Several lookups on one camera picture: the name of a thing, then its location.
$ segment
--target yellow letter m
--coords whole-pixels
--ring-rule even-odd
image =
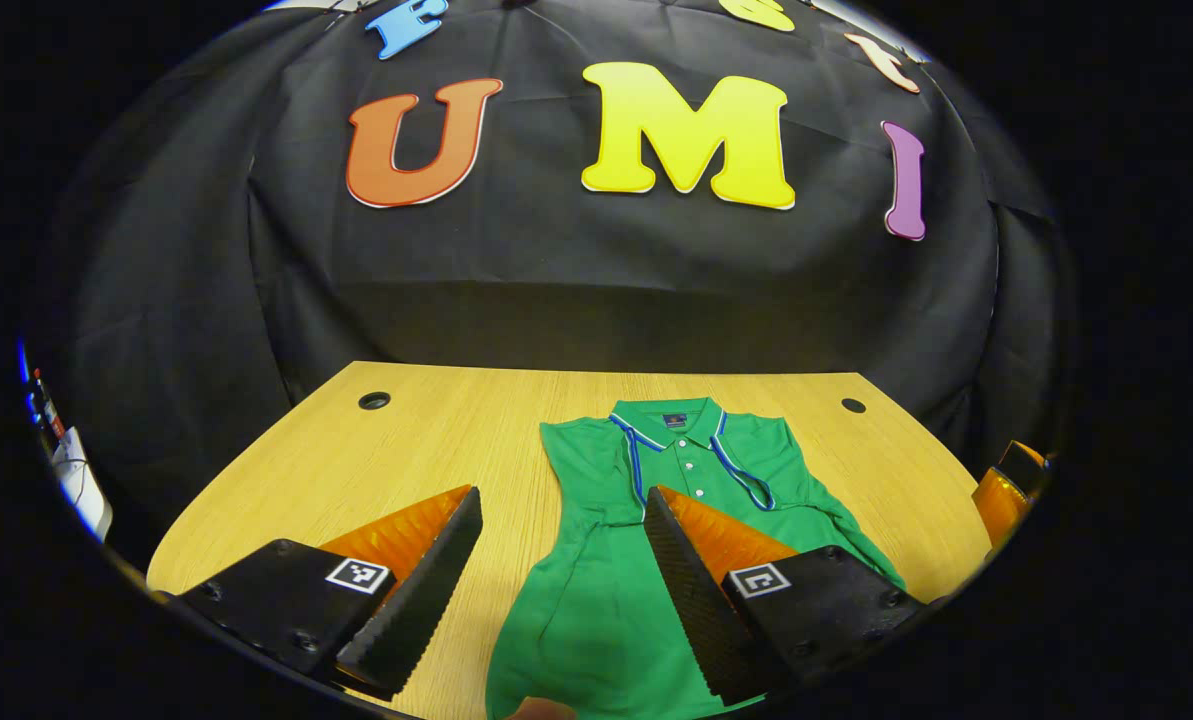
[[[787,94],[759,79],[722,77],[698,111],[690,108],[657,68],[600,63],[583,70],[600,86],[600,155],[583,169],[583,187],[595,192],[647,192],[654,170],[641,163],[641,134],[668,172],[673,186],[690,192],[711,156],[725,143],[725,163],[711,191],[721,199],[789,210],[796,191],[783,178],[778,113]]]

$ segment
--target wooden table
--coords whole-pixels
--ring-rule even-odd
[[[391,393],[361,410],[360,396]],[[486,528],[404,691],[429,720],[486,715],[499,629],[551,551],[560,484],[538,423],[616,401],[710,396],[730,412],[787,418],[806,466],[853,511],[922,601],[953,591],[989,550],[975,479],[925,428],[853,373],[673,375],[352,364],[267,429],[162,539],[152,589],[183,592],[278,536],[321,544],[445,489],[481,488]],[[860,401],[852,412],[843,398]]]

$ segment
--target green polo shirt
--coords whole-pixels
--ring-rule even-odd
[[[801,552],[837,544],[904,586],[806,470],[783,418],[730,415],[696,398],[618,402],[608,418],[540,429],[563,495],[560,534],[495,644],[490,720],[527,696],[564,702],[582,720],[724,710],[707,691],[642,528],[643,497],[654,486],[706,502]]]

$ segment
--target letter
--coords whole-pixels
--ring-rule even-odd
[[[371,207],[394,207],[432,201],[458,187],[476,163],[486,100],[503,89],[494,77],[468,79],[446,85],[435,99],[449,105],[440,151],[421,170],[396,169],[396,137],[404,112],[418,105],[418,95],[377,100],[352,113],[356,135],[348,151],[348,191]]]
[[[435,32],[440,27],[440,20],[433,18],[449,10],[446,0],[404,0],[395,8],[378,15],[365,29],[376,29],[382,36],[382,50],[378,52],[379,60],[390,58],[396,52],[413,45],[414,42]]]
[[[774,0],[721,0],[721,7],[729,14],[766,27],[791,32],[796,26],[791,18],[783,13],[783,6]]]
[[[917,95],[920,94],[920,87],[916,87],[915,82],[908,77],[903,77],[903,74],[898,72],[898,66],[902,64],[902,61],[895,58],[889,52],[880,50],[880,46],[876,45],[876,41],[871,41],[870,37],[861,37],[860,35],[852,35],[848,32],[843,33],[843,37],[846,37],[848,42],[855,42],[855,44],[861,46],[863,51],[867,54],[867,58],[871,60],[871,64],[876,66],[876,69],[880,70],[883,76],[889,77],[889,82],[897,85],[903,88],[903,91],[915,92]]]
[[[925,221],[920,217],[920,159],[925,145],[894,123],[883,122],[880,129],[894,148],[894,205],[885,213],[885,229],[907,240],[925,240]]]
[[[582,173],[595,192],[647,192],[654,170],[641,163],[641,134],[663,161],[673,186],[692,191],[721,142],[725,163],[711,191],[722,200],[789,210],[796,191],[783,178],[779,108],[787,94],[759,79],[722,77],[693,111],[657,68],[600,63],[583,77],[601,88],[600,154]]]

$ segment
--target screw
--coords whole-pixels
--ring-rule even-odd
[[[316,638],[311,634],[304,633],[302,629],[295,629],[293,637],[290,638],[293,641],[293,646],[298,647],[303,652],[316,652],[321,648],[321,643],[316,643]]]

